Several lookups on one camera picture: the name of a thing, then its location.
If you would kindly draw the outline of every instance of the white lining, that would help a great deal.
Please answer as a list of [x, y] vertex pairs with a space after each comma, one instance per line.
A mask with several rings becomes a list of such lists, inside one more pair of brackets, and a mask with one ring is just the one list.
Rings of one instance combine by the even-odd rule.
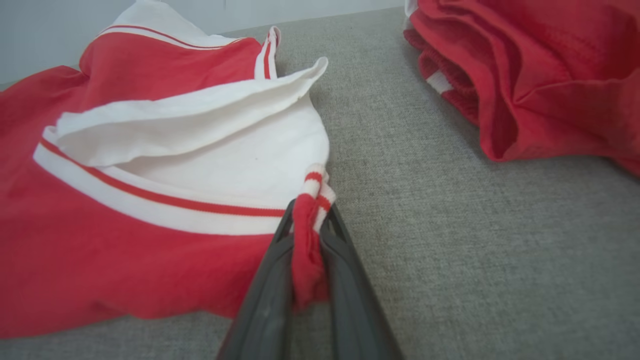
[[278, 50], [278, 46], [280, 46], [280, 42], [282, 41], [282, 36], [280, 34], [280, 29], [275, 26], [272, 26], [269, 29], [269, 41], [271, 42], [271, 49], [269, 51], [268, 63], [269, 63], [269, 76], [271, 79], [277, 79], [278, 74], [276, 73], [276, 51]]
[[265, 76], [264, 76], [264, 57], [265, 57], [265, 53], [267, 52], [267, 43], [268, 42], [269, 42], [269, 37], [267, 36], [267, 40], [265, 40], [264, 44], [262, 45], [262, 50], [260, 50], [260, 53], [255, 58], [255, 66], [253, 68], [253, 77], [256, 80], [265, 79]]
[[154, 225], [200, 234], [271, 234], [277, 217], [249, 217], [206, 213], [143, 199], [103, 183], [100, 179], [38, 144], [33, 159], [46, 171], [97, 202]]
[[[220, 46], [225, 42], [229, 43], [230, 41], [228, 40], [234, 40], [220, 35], [205, 34], [197, 26], [183, 18], [171, 6], [157, 0], [137, 0], [121, 13], [107, 29], [111, 26], [141, 26], [197, 46]], [[133, 33], [131, 28], [114, 28], [113, 31]]]
[[[58, 146], [58, 136], [55, 134], [55, 127], [47, 126], [42, 133], [42, 138], [49, 143]], [[221, 204], [230, 206], [241, 206], [244, 208], [266, 208], [266, 209], [280, 209], [284, 208], [281, 199], [271, 198], [268, 194], [264, 197], [246, 197], [243, 198], [238, 194], [229, 195], [226, 193], [217, 193], [215, 195], [206, 192], [197, 192], [189, 189], [179, 188], [176, 186], [170, 186], [163, 183], [158, 183], [144, 177], [137, 176], [130, 172], [124, 171], [118, 167], [95, 167], [96, 170], [100, 170], [104, 174], [113, 179], [119, 180], [125, 184], [135, 186], [140, 189], [148, 190], [150, 192], [175, 197], [178, 199], [186, 199], [198, 202], [208, 202], [211, 204]]]
[[436, 70], [436, 72], [427, 78], [427, 84], [431, 85], [440, 95], [442, 95], [443, 92], [453, 90], [453, 86], [451, 86], [447, 77], [440, 70]]
[[418, 10], [418, 0], [404, 1], [404, 14], [409, 18], [415, 10]]
[[229, 45], [233, 42], [244, 39], [244, 38], [215, 37], [215, 38], [196, 38], [196, 39], [192, 38], [188, 40], [183, 40], [181, 38], [177, 38], [174, 35], [167, 34], [171, 37], [177, 38], [178, 40], [186, 43], [186, 44], [183, 44], [182, 42], [175, 41], [170, 37], [167, 37], [158, 33], [154, 33], [153, 31], [150, 31], [147, 29], [139, 29], [139, 28], [107, 28], [102, 33], [100, 33], [96, 38], [99, 38], [102, 35], [110, 34], [110, 33], [128, 33], [128, 34], [142, 35], [144, 37], [154, 38], [156, 40], [168, 42], [171, 45], [176, 45], [179, 47], [183, 47], [185, 49], [192, 49], [192, 50], [216, 50], [216, 49], [222, 48], [225, 45]]
[[118, 101], [84, 113], [63, 113], [58, 147], [88, 166], [126, 163], [141, 156], [184, 154], [216, 143], [299, 101], [328, 60], [276, 80], [212, 86], [158, 101]]

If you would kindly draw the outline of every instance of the white wall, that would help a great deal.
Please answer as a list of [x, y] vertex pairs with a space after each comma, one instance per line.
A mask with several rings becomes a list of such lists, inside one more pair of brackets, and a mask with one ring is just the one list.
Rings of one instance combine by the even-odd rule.
[[[57, 65], [134, 0], [0, 0], [0, 84]], [[403, 0], [164, 0], [208, 34], [401, 6]]]

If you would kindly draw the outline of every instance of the red and white shirt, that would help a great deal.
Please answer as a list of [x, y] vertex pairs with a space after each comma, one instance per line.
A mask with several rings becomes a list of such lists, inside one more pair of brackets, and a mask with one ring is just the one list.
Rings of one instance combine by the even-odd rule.
[[[139, 0], [81, 71], [0, 93], [0, 336], [124, 314], [235, 315], [303, 183], [298, 218], [320, 222], [335, 199], [308, 96], [327, 60], [278, 77], [279, 42], [277, 28], [263, 44], [207, 36]], [[296, 232], [317, 242], [307, 222]], [[321, 263], [298, 243], [296, 283], [314, 288]], [[298, 286], [298, 305], [313, 291]]]
[[588, 154], [640, 176], [639, 5], [406, 0], [404, 36], [491, 160]]

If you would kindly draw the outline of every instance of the red garment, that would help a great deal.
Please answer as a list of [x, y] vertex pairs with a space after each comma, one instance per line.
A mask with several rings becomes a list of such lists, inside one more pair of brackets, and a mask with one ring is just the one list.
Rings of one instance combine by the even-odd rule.
[[436, 74], [430, 83], [480, 127], [491, 160], [590, 154], [640, 176], [637, 1], [418, 6], [405, 37], [422, 51], [422, 75]]

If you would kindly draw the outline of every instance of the white stripe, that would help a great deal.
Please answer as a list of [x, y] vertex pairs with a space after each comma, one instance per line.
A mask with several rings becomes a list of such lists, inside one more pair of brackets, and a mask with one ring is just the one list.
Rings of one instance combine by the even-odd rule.
[[415, 10], [418, 10], [418, 0], [405, 0], [404, 1], [404, 14], [407, 17], [411, 17], [411, 14]]
[[158, 101], [117, 101], [63, 113], [56, 124], [58, 147], [88, 166], [185, 154], [301, 104], [327, 64], [320, 58], [312, 68], [272, 81], [239, 81]]
[[271, 79], [277, 79], [278, 74], [276, 73], [276, 51], [278, 50], [278, 46], [280, 45], [280, 29], [272, 26], [269, 29], [269, 40], [271, 41], [271, 48], [269, 49], [269, 54], [267, 54], [267, 59], [269, 63], [269, 76]]
[[427, 78], [427, 84], [431, 85], [440, 95], [442, 95], [443, 92], [453, 90], [453, 86], [451, 86], [447, 77], [444, 76], [444, 73], [440, 70], [434, 72], [433, 75]]
[[[229, 42], [229, 39], [220, 35], [205, 34], [201, 29], [172, 9], [171, 6], [154, 0], [135, 1], [134, 4], [118, 16], [111, 26], [140, 26], [153, 29], [187, 44], [197, 46], [219, 46]], [[116, 31], [128, 32], [129, 30], [119, 28]]]
[[269, 42], [269, 38], [264, 41], [262, 45], [262, 50], [255, 58], [255, 66], [253, 68], [253, 76], [255, 79], [264, 79], [264, 56], [267, 52], [267, 43]]
[[103, 183], [75, 163], [38, 144], [33, 159], [46, 171], [93, 200], [138, 220], [189, 233], [220, 235], [272, 234], [277, 217], [206, 213], [161, 204]]
[[164, 35], [154, 33], [153, 31], [149, 31], [145, 29], [135, 29], [135, 28], [110, 28], [105, 30], [101, 34], [99, 34], [96, 38], [99, 38], [105, 34], [111, 34], [111, 33], [127, 33], [127, 34], [142, 35], [144, 37], [154, 38], [162, 42], [167, 42], [172, 45], [183, 47], [185, 49], [193, 49], [193, 50], [217, 50], [217, 49], [221, 49], [225, 45], [229, 45], [233, 42], [243, 39], [243, 38], [225, 38], [225, 37], [216, 37], [216, 38], [205, 37], [198, 40], [190, 39], [188, 41], [179, 39], [180, 41], [190, 44], [190, 45], [186, 45], [181, 42], [175, 41], [171, 38], [168, 38]]

